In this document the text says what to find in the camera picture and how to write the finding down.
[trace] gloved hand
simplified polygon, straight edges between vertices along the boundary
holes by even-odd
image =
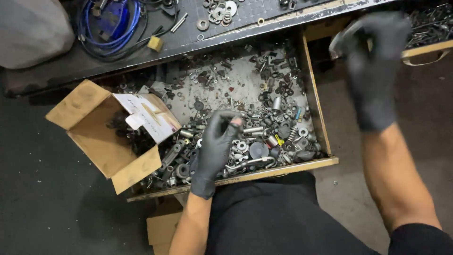
[[[241,114],[215,111],[203,132],[198,167],[192,176],[191,192],[206,200],[214,195],[217,173],[225,168],[230,155],[231,142],[237,139],[242,126]]]
[[[410,32],[410,21],[399,12],[365,16],[353,26],[372,38],[368,53],[357,36],[344,36],[349,89],[361,131],[383,131],[396,121],[393,83],[401,52]]]

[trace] floor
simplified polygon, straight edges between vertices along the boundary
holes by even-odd
[[[453,57],[404,67],[396,86],[400,126],[453,235]],[[366,245],[386,254],[389,238],[366,188],[360,133],[340,65],[317,76],[333,153],[340,164],[317,169],[321,207]],[[52,106],[0,97],[0,250],[5,254],[150,254],[145,219],[152,201],[127,204],[60,127],[44,119]]]

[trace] cardboard box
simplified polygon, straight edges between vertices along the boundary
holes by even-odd
[[[134,128],[143,124],[147,130],[151,129],[149,133],[153,138],[156,137],[155,140],[163,141],[181,128],[173,114],[155,95],[126,96],[112,94],[84,80],[46,115],[46,119],[66,129],[68,136],[104,176],[112,179],[117,194],[162,165],[157,145],[137,158],[127,139],[116,136],[115,130],[106,126],[114,114],[123,109],[122,104],[133,115],[129,120],[135,125]]]
[[[154,255],[168,255],[182,210],[179,201],[168,196],[163,204],[158,205],[153,216],[146,219],[148,243],[153,246]]]

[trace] small wooden block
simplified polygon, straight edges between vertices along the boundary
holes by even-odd
[[[153,36],[153,35],[151,36],[151,38],[149,39],[149,42],[148,42],[148,48],[151,48],[157,52],[160,52],[163,45],[164,45],[164,41],[161,38]]]

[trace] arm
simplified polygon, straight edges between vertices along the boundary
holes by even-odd
[[[371,196],[389,233],[408,223],[441,228],[433,199],[396,124],[393,83],[410,22],[400,13],[389,12],[365,16],[353,26],[373,38],[367,53],[359,47],[359,37],[348,33],[351,29],[342,37]]]
[[[225,168],[231,142],[242,125],[239,116],[240,113],[233,111],[215,111],[203,132],[197,169],[170,245],[170,255],[203,255],[205,252],[215,179]]]
[[[206,249],[212,198],[189,193],[170,245],[169,255],[202,255]]]
[[[389,233],[408,223],[442,229],[396,123],[381,133],[363,133],[362,154],[366,184]]]

